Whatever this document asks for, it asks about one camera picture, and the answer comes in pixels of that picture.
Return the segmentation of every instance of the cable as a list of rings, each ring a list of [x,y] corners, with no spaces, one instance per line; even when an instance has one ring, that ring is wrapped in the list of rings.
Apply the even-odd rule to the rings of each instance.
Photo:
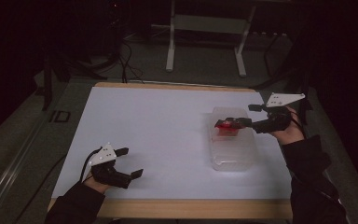
[[[129,55],[129,58],[127,59],[127,62],[129,62],[129,61],[130,61],[130,58],[131,58],[131,55],[132,55],[132,48],[131,48],[130,45],[127,44],[125,41],[123,41],[122,44],[125,45],[125,46],[130,50],[130,55]]]
[[[298,116],[297,113],[295,113],[295,112],[293,112],[293,111],[290,111],[290,113],[295,114],[295,115],[299,118],[299,116]],[[305,135],[304,127],[303,127],[297,120],[295,120],[293,117],[292,117],[292,122],[293,122],[295,125],[297,125],[298,129],[302,132],[304,138],[307,139],[307,136]]]
[[[39,190],[42,189],[43,185],[45,184],[46,180],[48,179],[48,177],[51,175],[51,172],[54,170],[54,168],[56,168],[56,166],[60,163],[60,161],[62,161],[67,154],[63,155],[59,160],[56,161],[56,163],[51,167],[51,169],[48,171],[48,173],[45,175],[45,178],[43,179],[42,183],[40,183],[39,187],[36,189],[34,195],[31,197],[31,199],[28,201],[28,203],[24,206],[24,208],[21,210],[20,214],[17,216],[16,220],[14,221],[14,223],[18,223],[20,218],[22,217],[22,215],[24,214],[24,212],[28,209],[29,205],[31,204],[31,202],[34,200],[34,197],[36,197],[37,193],[39,192]]]
[[[127,74],[126,74],[126,64],[123,63],[123,61],[121,60],[121,56],[118,58],[120,60],[121,66],[123,67],[123,72],[121,74],[121,82],[122,83],[127,83]]]
[[[83,183],[86,182],[88,179],[92,178],[92,175],[87,177],[86,179],[83,180]]]
[[[345,207],[338,202],[337,200],[335,200],[332,196],[330,196],[328,193],[320,190],[320,189],[316,189],[314,186],[312,186],[311,184],[305,183],[304,181],[300,180],[296,175],[293,175],[293,177],[298,181],[298,183],[300,183],[301,185],[303,185],[304,187],[311,189],[312,191],[318,193],[319,195],[323,196],[325,199],[327,199],[329,202],[333,203],[334,205],[336,205],[338,207],[338,209],[344,213],[344,215],[347,215],[347,212],[345,210]]]
[[[144,81],[141,79],[141,76],[144,75],[144,72],[143,72],[141,69],[134,68],[134,67],[132,67],[132,66],[130,66],[130,65],[129,65],[129,68],[130,68],[131,72],[133,73],[133,75],[135,76],[135,77],[130,78],[130,80],[136,80],[136,79],[138,79],[138,80],[140,80],[143,84],[145,84]],[[138,76],[133,70],[139,71],[139,72],[141,73],[141,75]]]
[[[82,180],[83,180],[83,175],[84,175],[84,172],[86,171],[86,166],[87,166],[87,163],[89,162],[91,156],[94,155],[94,154],[97,154],[101,149],[102,149],[102,147],[100,147],[100,148],[98,148],[98,149],[96,149],[96,150],[93,150],[93,151],[88,155],[88,157],[87,157],[86,160],[84,161],[84,165],[83,165],[83,169],[81,170],[79,182],[82,182]]]

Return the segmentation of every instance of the clear plastic box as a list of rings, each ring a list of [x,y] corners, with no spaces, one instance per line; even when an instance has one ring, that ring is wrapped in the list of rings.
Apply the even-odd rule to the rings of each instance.
[[[254,133],[251,128],[239,129],[235,136],[219,133],[214,125],[226,118],[248,118],[245,109],[215,107],[209,117],[210,150],[213,168],[217,171],[246,171],[257,159]]]

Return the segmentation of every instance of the hand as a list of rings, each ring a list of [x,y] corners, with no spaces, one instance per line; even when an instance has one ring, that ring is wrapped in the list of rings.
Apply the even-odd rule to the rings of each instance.
[[[92,177],[91,173],[87,175],[85,181],[83,181],[83,184],[89,188],[97,190],[101,194],[104,194],[107,189],[111,188],[109,185],[101,184],[100,182],[96,181],[94,177]]]
[[[290,110],[292,118],[299,123],[296,111],[289,106],[287,106],[287,108]],[[283,131],[276,131],[270,134],[276,137],[281,145],[291,144],[304,139],[300,127],[294,122],[290,122],[289,126]]]

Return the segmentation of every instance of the black sleeve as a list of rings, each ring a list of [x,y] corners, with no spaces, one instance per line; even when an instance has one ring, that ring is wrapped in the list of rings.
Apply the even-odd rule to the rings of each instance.
[[[48,211],[45,223],[92,223],[95,221],[104,195],[81,183],[76,183],[63,196],[58,197]]]
[[[324,177],[330,165],[319,136],[282,146],[292,178],[293,224],[347,223],[334,185]]]

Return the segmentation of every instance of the white table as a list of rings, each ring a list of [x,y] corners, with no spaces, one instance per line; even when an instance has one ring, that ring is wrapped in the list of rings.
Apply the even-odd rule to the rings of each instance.
[[[52,205],[78,180],[92,150],[128,147],[116,169],[145,169],[128,189],[106,192],[101,217],[290,218],[290,175],[275,138],[255,134],[259,159],[246,172],[212,168],[207,117],[215,106],[262,104],[244,89],[99,83],[89,95]],[[256,120],[265,113],[247,111]]]

